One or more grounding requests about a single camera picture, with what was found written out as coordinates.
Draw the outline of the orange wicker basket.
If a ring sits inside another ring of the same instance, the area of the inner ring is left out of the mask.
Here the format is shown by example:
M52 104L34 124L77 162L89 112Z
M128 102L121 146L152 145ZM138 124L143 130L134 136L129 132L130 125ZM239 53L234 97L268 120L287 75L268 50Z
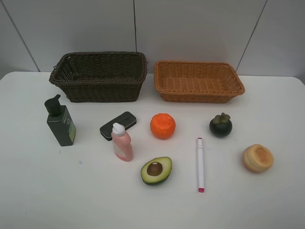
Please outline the orange wicker basket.
M158 61L154 86L167 102L224 104L245 93L236 71L226 62Z

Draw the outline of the orange toy fruit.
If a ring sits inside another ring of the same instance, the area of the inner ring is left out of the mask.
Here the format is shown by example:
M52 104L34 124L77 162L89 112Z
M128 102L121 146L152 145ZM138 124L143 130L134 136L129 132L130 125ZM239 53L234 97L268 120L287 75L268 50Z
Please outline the orange toy fruit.
M150 130L159 139L170 138L176 129L176 122L173 117L166 113L159 113L152 117Z

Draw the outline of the dark green pump bottle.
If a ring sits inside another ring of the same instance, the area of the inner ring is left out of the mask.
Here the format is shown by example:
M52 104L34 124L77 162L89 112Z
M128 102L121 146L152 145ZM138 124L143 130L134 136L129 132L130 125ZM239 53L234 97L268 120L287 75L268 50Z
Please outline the dark green pump bottle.
M60 96L57 94L44 103L48 111L47 124L60 146L71 146L74 143L76 127L67 106L60 104Z

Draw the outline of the halved avocado toy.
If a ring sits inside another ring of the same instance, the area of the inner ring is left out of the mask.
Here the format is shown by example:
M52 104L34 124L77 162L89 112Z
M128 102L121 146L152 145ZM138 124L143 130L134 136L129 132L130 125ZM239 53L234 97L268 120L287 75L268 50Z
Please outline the halved avocado toy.
M163 183L171 174L172 160L167 157L154 158L143 165L140 174L142 181L147 185Z

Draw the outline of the tan round bread toy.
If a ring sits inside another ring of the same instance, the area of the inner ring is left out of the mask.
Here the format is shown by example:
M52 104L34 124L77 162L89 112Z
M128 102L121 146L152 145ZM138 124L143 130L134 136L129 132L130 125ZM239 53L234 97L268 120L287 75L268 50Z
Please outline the tan round bread toy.
M247 147L244 150L243 159L244 166L254 173L262 173L269 170L275 161L270 150L260 144Z

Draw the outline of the pink squeeze bottle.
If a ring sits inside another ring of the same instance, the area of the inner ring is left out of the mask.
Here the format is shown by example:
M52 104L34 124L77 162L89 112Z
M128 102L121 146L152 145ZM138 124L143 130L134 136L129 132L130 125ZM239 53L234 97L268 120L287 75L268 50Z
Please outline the pink squeeze bottle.
M123 134L112 133L112 143L116 156L126 162L132 161L133 150L130 135L124 131Z

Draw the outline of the dark brown wicker basket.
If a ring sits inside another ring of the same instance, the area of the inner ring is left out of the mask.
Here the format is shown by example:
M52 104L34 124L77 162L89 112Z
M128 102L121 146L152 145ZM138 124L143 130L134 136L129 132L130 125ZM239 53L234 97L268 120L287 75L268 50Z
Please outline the dark brown wicker basket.
M49 81L73 103L123 103L138 99L146 75L141 52L72 52L62 56Z

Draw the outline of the black whiteboard eraser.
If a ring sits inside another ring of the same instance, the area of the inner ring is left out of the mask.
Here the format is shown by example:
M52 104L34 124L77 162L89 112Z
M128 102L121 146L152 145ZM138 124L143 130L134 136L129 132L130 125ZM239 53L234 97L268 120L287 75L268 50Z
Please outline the black whiteboard eraser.
M127 111L104 124L100 128L100 133L107 141L112 141L112 133L119 135L123 134L124 131L128 130L136 123L136 117Z

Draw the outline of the white pink marker pen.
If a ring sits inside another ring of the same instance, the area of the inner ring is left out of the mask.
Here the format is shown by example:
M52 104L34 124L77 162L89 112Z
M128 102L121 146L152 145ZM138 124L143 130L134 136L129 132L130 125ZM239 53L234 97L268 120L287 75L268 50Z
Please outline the white pink marker pen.
M204 161L203 161L203 140L197 139L197 175L198 175L198 192L204 193Z

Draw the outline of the dark mangosteen toy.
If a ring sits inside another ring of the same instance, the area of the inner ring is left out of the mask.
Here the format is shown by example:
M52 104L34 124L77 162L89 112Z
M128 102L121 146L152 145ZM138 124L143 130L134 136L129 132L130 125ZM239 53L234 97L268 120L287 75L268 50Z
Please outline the dark mangosteen toy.
M233 128L230 116L225 113L216 115L209 123L211 133L218 137L223 138L228 136Z

